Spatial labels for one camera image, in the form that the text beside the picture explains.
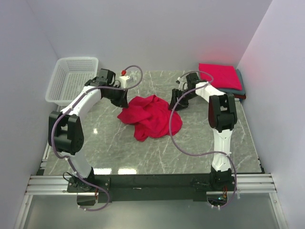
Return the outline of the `pink-red t shirt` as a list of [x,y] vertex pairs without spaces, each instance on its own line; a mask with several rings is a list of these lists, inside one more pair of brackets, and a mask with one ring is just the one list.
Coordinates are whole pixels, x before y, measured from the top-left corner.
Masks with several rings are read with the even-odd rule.
[[168,106],[167,101],[156,95],[136,96],[117,118],[126,125],[133,125],[134,138],[141,142],[149,137],[161,138],[169,135],[169,123],[172,124],[172,134],[175,135],[182,128],[183,122],[177,112],[170,119],[171,110]]

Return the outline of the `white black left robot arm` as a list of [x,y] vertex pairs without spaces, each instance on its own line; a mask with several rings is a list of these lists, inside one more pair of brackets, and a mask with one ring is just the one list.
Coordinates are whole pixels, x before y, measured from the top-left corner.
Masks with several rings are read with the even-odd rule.
[[49,115],[49,145],[58,158],[68,161],[73,170],[72,178],[85,192],[94,189],[95,179],[93,168],[81,152],[84,144],[82,122],[102,98],[109,99],[116,107],[128,107],[127,85],[130,80],[126,70],[117,78],[113,71],[100,69],[66,108]]

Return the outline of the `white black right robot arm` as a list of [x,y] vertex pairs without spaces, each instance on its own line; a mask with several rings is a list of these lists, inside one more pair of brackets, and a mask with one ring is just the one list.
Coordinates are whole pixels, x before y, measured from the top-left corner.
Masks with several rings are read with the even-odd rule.
[[208,102],[208,122],[213,130],[214,153],[211,165],[209,185],[214,190],[234,182],[232,177],[233,166],[230,162],[231,136],[237,123],[237,111],[233,94],[224,93],[202,80],[198,72],[192,71],[176,80],[177,89],[172,89],[172,97],[169,105],[170,119],[175,110],[183,110],[188,107],[189,100],[201,97]]

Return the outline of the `white plastic basket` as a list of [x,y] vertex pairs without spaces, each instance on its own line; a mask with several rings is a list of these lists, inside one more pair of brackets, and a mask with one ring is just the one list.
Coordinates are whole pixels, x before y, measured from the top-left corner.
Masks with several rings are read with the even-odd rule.
[[95,57],[60,58],[55,64],[45,100],[58,106],[69,105],[85,83],[96,77],[98,67],[99,60]]

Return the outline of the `folded dark red t shirt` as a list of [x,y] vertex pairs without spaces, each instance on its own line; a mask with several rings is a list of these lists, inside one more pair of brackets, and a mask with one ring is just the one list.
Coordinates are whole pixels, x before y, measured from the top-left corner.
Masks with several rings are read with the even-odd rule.
[[234,98],[236,101],[243,101],[246,99],[246,95],[234,94]]

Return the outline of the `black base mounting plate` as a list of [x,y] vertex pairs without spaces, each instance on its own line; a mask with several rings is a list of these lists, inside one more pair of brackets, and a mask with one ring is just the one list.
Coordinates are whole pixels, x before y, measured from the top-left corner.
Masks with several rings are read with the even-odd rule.
[[208,192],[233,191],[235,177],[218,178],[212,174],[96,175],[88,187],[70,178],[67,192],[97,196],[98,203],[111,201],[192,200],[207,201]]

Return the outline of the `aluminium frame rail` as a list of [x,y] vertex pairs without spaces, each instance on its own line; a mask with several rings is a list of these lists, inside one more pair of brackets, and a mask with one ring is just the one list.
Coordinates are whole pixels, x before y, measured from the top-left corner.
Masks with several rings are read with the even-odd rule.
[[[98,186],[107,191],[114,189],[144,190],[148,188],[190,188],[191,191],[216,193],[234,187],[239,193],[275,193],[276,187],[270,174],[238,174],[234,182],[214,189],[203,174],[163,174],[163,175],[98,175]],[[61,176],[31,176],[25,191],[26,195],[93,195],[95,189],[84,191],[75,187]]]

